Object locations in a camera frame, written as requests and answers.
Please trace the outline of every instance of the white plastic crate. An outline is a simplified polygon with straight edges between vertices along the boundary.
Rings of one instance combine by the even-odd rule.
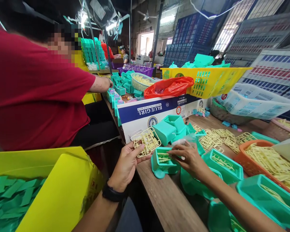
[[[236,83],[217,100],[234,115],[270,120],[290,110],[290,99],[251,84]]]
[[[239,83],[248,83],[281,95],[290,86],[290,50],[267,49],[252,63]],[[284,95],[290,99],[290,90]]]
[[[259,54],[263,49],[284,46],[290,37],[290,13],[244,20],[227,52]]]

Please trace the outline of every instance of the hand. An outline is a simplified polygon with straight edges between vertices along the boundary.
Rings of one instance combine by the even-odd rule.
[[[172,150],[167,153],[170,154],[171,158],[176,160],[183,169],[203,183],[207,183],[210,176],[214,174],[201,158],[198,150],[193,148],[188,142],[185,142],[185,145],[175,145]]]
[[[136,166],[140,162],[151,158],[151,155],[147,155],[137,159],[137,155],[140,154],[143,149],[144,144],[141,144],[134,149],[133,142],[128,143],[122,148],[116,167],[108,181],[108,185],[115,191],[125,191],[127,185],[131,182],[134,176]]]

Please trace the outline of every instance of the black watch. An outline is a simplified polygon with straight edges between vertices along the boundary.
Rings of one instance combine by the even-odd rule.
[[[119,193],[115,191],[112,187],[108,186],[106,182],[102,190],[102,196],[110,201],[120,202],[125,198],[125,192]]]

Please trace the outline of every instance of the wrist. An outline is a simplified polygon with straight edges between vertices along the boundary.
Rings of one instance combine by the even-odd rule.
[[[112,177],[110,177],[109,181],[107,182],[107,185],[119,193],[124,192],[126,190],[126,187],[127,187],[125,184],[123,184],[122,181],[118,181]]]

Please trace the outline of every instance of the wall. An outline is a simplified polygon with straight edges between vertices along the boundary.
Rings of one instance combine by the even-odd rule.
[[[222,7],[224,6],[227,0],[192,0],[197,9],[206,10],[213,14],[219,14],[221,12]],[[144,14],[147,9],[149,12],[149,16],[157,16],[159,14],[160,1],[155,0],[146,0],[142,4],[138,5],[132,11],[133,18],[133,50],[136,51],[136,42],[138,38],[138,34],[144,32],[155,31],[157,26],[157,19],[150,18],[150,22],[144,21],[141,14],[137,13],[137,11],[141,11]],[[190,4],[190,0],[165,0],[163,12],[161,18],[176,15],[175,21],[160,25],[158,42],[157,42],[157,52],[161,48],[162,40],[167,39],[168,37],[172,37],[175,33],[175,29],[177,26],[177,21],[180,18],[196,13],[196,10]]]

